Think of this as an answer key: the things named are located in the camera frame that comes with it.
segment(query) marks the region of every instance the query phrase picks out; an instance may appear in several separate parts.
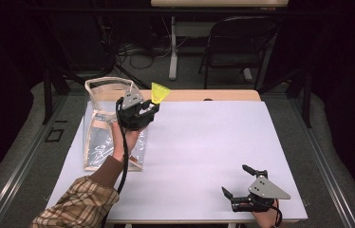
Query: human arm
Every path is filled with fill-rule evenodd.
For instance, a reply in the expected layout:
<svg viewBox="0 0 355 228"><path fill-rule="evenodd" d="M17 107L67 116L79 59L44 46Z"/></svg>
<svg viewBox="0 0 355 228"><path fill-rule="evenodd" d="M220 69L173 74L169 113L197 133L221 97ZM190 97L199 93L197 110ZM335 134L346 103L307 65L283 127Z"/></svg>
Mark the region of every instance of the human arm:
<svg viewBox="0 0 355 228"><path fill-rule="evenodd" d="M123 139L116 122L111 124L114 152L91 176L78 178L55 206L47 208L30 227L96 227L112 205L119 200L114 189L123 170ZM133 149L140 131L127 131L128 152Z"/></svg>

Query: chair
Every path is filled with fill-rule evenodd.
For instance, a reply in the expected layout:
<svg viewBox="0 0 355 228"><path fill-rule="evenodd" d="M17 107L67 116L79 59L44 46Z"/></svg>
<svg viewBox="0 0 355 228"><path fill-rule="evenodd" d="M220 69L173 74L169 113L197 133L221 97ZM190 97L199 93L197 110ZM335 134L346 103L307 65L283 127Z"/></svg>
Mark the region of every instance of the chair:
<svg viewBox="0 0 355 228"><path fill-rule="evenodd" d="M254 89L260 77L268 41L277 33L278 21L266 17L229 17L210 31L198 73L205 65L204 89L210 68L258 68Z"/></svg>

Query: cord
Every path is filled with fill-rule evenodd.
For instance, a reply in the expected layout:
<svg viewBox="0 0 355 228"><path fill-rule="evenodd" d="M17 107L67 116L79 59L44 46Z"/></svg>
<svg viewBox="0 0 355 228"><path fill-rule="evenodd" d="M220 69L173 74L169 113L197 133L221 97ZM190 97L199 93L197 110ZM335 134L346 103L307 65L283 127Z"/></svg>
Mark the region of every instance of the cord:
<svg viewBox="0 0 355 228"><path fill-rule="evenodd" d="M142 80L138 79L136 76L134 76L133 74L131 74L129 71L127 71L125 68L123 68L120 65L115 65L115 68L117 68L118 70L120 70L123 74L125 74L127 77L129 77L135 84L146 88L146 89L150 89L151 86L149 86L147 83L143 82Z"/></svg>
<svg viewBox="0 0 355 228"><path fill-rule="evenodd" d="M121 109L121 104L123 102L123 97L120 97L117 101L116 101L116 118L118 120L118 124L119 124L119 128L121 129L121 136L123 137L123 148L124 148L124 164L123 164L123 173L121 175L121 182L119 183L119 187L118 187L118 194L121 193L121 190L123 189L124 183L126 181L127 178L127 169L128 169L128 147L127 147L127 139L126 139L126 134L125 131L123 130L122 126L121 126L121 119L119 118L119 110ZM109 212L106 213L106 215L103 217L103 220L101 222L101 228L104 228L105 224L106 224L106 219L107 216L109 215Z"/></svg>
<svg viewBox="0 0 355 228"><path fill-rule="evenodd" d="M166 32L167 32L167 34L168 34L167 37L168 37L169 46L166 46L166 45L165 45L164 48L152 48L152 50L160 50L160 52L159 52L159 53L153 53L153 51L150 51L151 63L150 63L148 66L141 66L141 67L138 67L138 66L134 66L134 65L133 65L133 57L135 56L135 54L130 54L130 55L129 55L128 52L132 52L132 51L143 51L143 50L145 50L145 49L142 49L142 48L133 48L133 46L132 46L131 44L121 47L121 50L120 50L120 52L119 52L119 55L120 55L120 56L123 56L123 57L124 57L124 60L125 60L125 58L126 58L127 56L130 56L129 64L130 64L130 66L131 66L132 68L135 68L135 69L145 69L145 68L148 68L148 67L150 67L150 66L154 63L154 59L155 59L155 58L163 58L163 57L167 56L167 55L170 53L170 51L172 50L172 35L171 35L171 32L169 31L168 26L166 25L164 18L163 18L163 17L161 17L161 18L162 18L162 23L163 23L163 25L164 25L164 27L165 27L165 30L166 30ZM184 38L183 41L181 41L181 43L177 45L177 48L180 47L187 39L188 39L187 37Z"/></svg>
<svg viewBox="0 0 355 228"><path fill-rule="evenodd" d="M268 208L270 208L272 210L275 210L277 212L277 215L275 217L275 225L273 226L273 228L279 227L279 225L281 225L281 222L282 222L282 212L279 209L278 199L275 199L275 201L277 202L277 206L276 207L274 207L272 205L268 205L268 204L262 203L262 202L255 201L255 203L258 203L258 204L261 204L263 206L266 206L266 207L268 207Z"/></svg>

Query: white tabletop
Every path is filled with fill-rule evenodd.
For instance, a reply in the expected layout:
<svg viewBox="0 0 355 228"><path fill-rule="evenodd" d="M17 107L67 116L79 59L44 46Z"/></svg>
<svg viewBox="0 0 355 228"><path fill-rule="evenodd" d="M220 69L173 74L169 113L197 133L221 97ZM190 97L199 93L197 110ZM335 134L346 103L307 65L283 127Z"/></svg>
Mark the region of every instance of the white tabletop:
<svg viewBox="0 0 355 228"><path fill-rule="evenodd" d="M286 7L288 0L151 0L153 7Z"/></svg>
<svg viewBox="0 0 355 228"><path fill-rule="evenodd" d="M53 206L84 171L82 125L47 206ZM305 207L263 102L163 102L148 127L143 170L129 172L109 222L243 222L221 186L248 196L254 176L242 164L269 171L291 195L281 200L284 220L307 219Z"/></svg>

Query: yellow triangular object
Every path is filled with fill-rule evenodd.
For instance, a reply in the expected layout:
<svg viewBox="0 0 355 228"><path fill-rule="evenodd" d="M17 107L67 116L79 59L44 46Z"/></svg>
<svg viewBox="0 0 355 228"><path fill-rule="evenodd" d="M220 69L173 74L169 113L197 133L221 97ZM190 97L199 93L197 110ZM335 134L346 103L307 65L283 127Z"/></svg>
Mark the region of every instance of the yellow triangular object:
<svg viewBox="0 0 355 228"><path fill-rule="evenodd" d="M163 99L165 99L166 96L168 96L169 92L171 89L158 85L156 83L152 83L151 86L151 100L154 104L159 104Z"/></svg>

